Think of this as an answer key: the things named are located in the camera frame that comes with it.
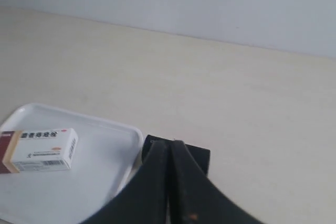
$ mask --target white table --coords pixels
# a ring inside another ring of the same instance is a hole
[[[336,223],[335,79],[328,58],[0,8],[3,120],[41,102],[209,148],[267,224]]]

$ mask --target white tray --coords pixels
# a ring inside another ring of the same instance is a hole
[[[79,136],[71,170],[0,174],[0,219],[80,223],[123,187],[143,144],[134,127],[32,103],[17,109],[0,131],[63,127]]]

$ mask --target black plastic part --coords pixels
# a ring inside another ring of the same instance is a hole
[[[261,224],[224,196],[204,175],[182,141],[170,144],[172,224]]]
[[[144,164],[126,187],[83,224],[164,224],[168,154],[166,142],[153,143]]]
[[[174,142],[172,140],[167,140],[157,136],[148,135],[142,147],[142,154],[141,154],[142,162],[145,160],[152,144],[156,141],[165,141],[168,145]],[[197,164],[199,165],[203,173],[207,175],[210,165],[210,150],[188,144],[186,145],[186,147],[193,156],[193,158],[196,160]]]

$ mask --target barcode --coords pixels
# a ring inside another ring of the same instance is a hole
[[[70,147],[69,159],[72,158],[72,154],[73,154],[74,149],[75,149],[75,144],[76,144],[76,139],[74,138],[74,140],[72,140],[71,147]]]
[[[43,165],[64,165],[63,160],[42,161]]]

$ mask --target table surface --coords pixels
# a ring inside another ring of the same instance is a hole
[[[2,120],[40,102],[208,148],[267,224],[336,223],[335,78],[333,59],[0,7]]]

